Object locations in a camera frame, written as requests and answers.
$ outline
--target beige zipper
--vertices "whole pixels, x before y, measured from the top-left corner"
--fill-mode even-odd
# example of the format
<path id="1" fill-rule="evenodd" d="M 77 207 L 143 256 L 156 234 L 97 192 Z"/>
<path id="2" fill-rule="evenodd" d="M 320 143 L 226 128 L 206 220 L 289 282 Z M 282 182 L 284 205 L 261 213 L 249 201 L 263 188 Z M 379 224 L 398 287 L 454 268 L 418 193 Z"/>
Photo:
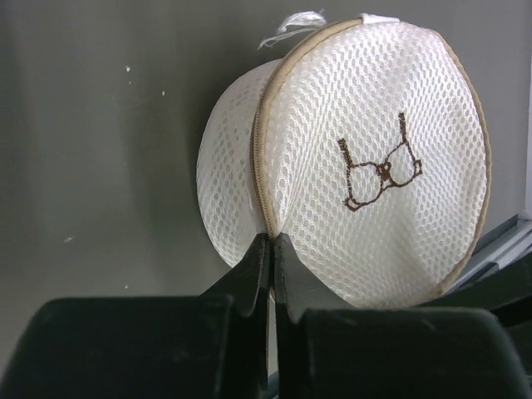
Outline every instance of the beige zipper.
<path id="1" fill-rule="evenodd" d="M 264 86 L 251 128 L 249 155 L 251 157 L 251 175 L 254 182 L 255 193 L 259 201 L 260 210 L 263 214 L 268 236 L 271 239 L 275 239 L 280 233 L 275 220 L 273 201 L 271 194 L 269 193 L 264 165 L 264 147 L 266 144 L 266 132 L 268 130 L 267 122 L 271 103 L 280 90 L 286 76 L 292 71 L 295 64 L 299 62 L 303 56 L 311 52 L 319 43 L 328 39 L 330 36 L 336 35 L 343 30 L 360 24 L 362 24 L 361 18 L 346 22 L 336 22 L 321 27 L 317 31 L 311 33 L 288 52 L 273 70 L 272 75 Z"/>

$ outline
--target gray floor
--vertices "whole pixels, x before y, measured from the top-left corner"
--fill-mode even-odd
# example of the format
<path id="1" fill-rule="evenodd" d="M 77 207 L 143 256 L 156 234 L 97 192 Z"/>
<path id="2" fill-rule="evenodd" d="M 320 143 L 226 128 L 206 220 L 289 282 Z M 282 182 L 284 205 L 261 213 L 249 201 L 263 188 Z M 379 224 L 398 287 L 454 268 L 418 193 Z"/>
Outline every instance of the gray floor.
<path id="1" fill-rule="evenodd" d="M 440 31 L 490 126 L 486 228 L 523 208 L 528 0 L 0 4 L 0 372 L 50 299 L 198 294 L 227 272 L 198 211 L 197 151 L 224 88 L 297 40 L 256 50 L 292 12 L 325 8 L 330 21 L 374 12 Z"/>

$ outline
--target laundry bag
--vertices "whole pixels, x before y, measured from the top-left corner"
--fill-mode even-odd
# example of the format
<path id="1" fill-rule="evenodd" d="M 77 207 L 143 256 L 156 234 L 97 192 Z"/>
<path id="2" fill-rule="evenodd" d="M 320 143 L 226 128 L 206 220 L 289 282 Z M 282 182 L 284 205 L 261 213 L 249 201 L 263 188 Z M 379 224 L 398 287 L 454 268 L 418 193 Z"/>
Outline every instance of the laundry bag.
<path id="1" fill-rule="evenodd" d="M 436 32 L 362 15 L 329 24 L 219 98 L 199 208 L 234 266 L 257 233 L 356 308 L 441 296 L 470 258 L 490 193 L 479 98 Z"/>

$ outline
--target white mesh fabric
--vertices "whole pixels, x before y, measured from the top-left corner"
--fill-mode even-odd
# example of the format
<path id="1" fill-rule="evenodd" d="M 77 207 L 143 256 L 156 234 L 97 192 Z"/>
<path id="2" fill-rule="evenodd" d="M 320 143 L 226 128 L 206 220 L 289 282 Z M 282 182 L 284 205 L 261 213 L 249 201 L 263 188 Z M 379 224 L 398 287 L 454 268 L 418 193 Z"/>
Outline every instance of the white mesh fabric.
<path id="1" fill-rule="evenodd" d="M 352 211 L 338 140 L 353 164 L 381 164 L 401 143 L 400 112 L 422 174 Z M 347 29 L 296 64 L 268 117 L 268 188 L 302 262 L 357 307 L 430 298 L 465 257 L 487 191 L 479 116 L 441 39 L 402 22 Z M 396 181 L 416 168 L 405 146 L 389 161 Z M 376 168 L 350 171 L 359 200 L 375 198 Z"/>
<path id="2" fill-rule="evenodd" d="M 260 94 L 278 60 L 253 69 L 219 98 L 199 148 L 196 181 L 201 217 L 231 267 L 264 232 L 250 172 L 249 139 Z"/>

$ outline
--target beige trim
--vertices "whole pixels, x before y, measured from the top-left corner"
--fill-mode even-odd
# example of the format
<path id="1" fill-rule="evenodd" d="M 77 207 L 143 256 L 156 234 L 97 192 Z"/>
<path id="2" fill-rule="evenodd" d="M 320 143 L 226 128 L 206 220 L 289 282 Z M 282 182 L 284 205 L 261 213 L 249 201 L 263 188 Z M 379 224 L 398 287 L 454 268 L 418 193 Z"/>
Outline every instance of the beige trim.
<path id="1" fill-rule="evenodd" d="M 260 180 L 262 182 L 268 182 L 266 163 L 265 163 L 266 159 L 265 159 L 265 154 L 264 154 L 265 147 L 266 147 L 266 135 L 268 132 L 268 121 L 269 121 L 268 116 L 269 116 L 269 112 L 270 112 L 273 100 L 275 96 L 278 94 L 279 90 L 281 89 L 281 86 L 283 85 L 286 77 L 292 71 L 294 66 L 305 55 L 310 53 L 321 42 L 327 40 L 333 35 L 336 35 L 351 27 L 356 27 L 361 24 L 362 24 L 362 19 L 358 18 L 352 21 L 336 23 L 336 24 L 330 25 L 328 27 L 325 27 L 315 32 L 313 35 L 309 36 L 306 40 L 304 40 L 298 46 L 296 46 L 291 52 L 289 52 L 287 56 L 281 61 L 278 68 L 273 72 L 268 82 L 268 85 L 266 86 L 264 90 L 262 103 L 260 104 L 260 107 L 258 108 L 257 113 L 255 114 L 258 134 L 257 134 L 257 137 L 255 137 L 254 139 L 259 141 L 258 142 L 259 150 L 257 154 L 258 159 L 254 161 L 257 162 L 257 166 L 259 168 L 259 173 L 260 173 Z M 484 118 L 484 112 L 482 111 L 482 105 L 480 103 L 479 97 L 476 94 L 475 88 L 471 84 L 470 78 L 467 76 L 466 71 L 464 70 L 464 67 L 461 65 L 460 60 L 458 59 L 458 56 L 452 51 L 451 47 L 447 44 L 447 42 L 443 39 L 443 37 L 441 37 L 441 35 L 438 32 L 434 32 L 434 31 L 432 32 L 441 39 L 445 49 L 449 53 L 449 56 L 455 63 L 456 67 L 458 68 L 462 76 L 464 77 L 464 80 L 467 83 L 467 86 L 470 88 L 470 92 L 473 97 L 473 102 L 475 103 L 475 108 L 476 108 L 476 111 L 477 111 L 477 114 L 480 120 L 480 126 L 482 129 L 482 133 L 484 135 L 485 166 L 486 166 L 486 192 L 485 192 L 484 203 L 480 211 L 479 220 L 475 228 L 475 234 L 474 234 L 470 247 L 467 249 L 467 252 L 465 253 L 464 258 L 458 264 L 456 264 L 453 270 L 436 286 L 436 289 L 433 291 L 431 295 L 429 295 L 429 298 L 427 299 L 433 299 L 433 298 L 440 297 L 452 285 L 452 283 L 458 277 L 462 269 L 466 266 L 467 261 L 470 259 L 473 253 L 473 250 L 475 249 L 476 243 L 482 233 L 482 228 L 484 226 L 486 212 L 488 210 L 488 204 L 490 202 L 490 188 L 491 188 L 490 139 L 488 136 L 488 130 L 487 130 L 487 126 L 486 126 L 486 122 Z M 273 222 L 272 223 L 273 237 L 271 238 L 274 239 L 275 237 L 277 237 L 277 235 L 280 232 L 278 231 L 277 220 L 275 218 L 275 212 L 273 209 L 272 196 L 269 192 L 268 184 L 262 184 L 261 187 L 258 187 L 258 190 L 261 190 L 264 196 L 264 204 L 263 204 L 263 212 L 265 213 L 264 218 L 269 218 Z"/>

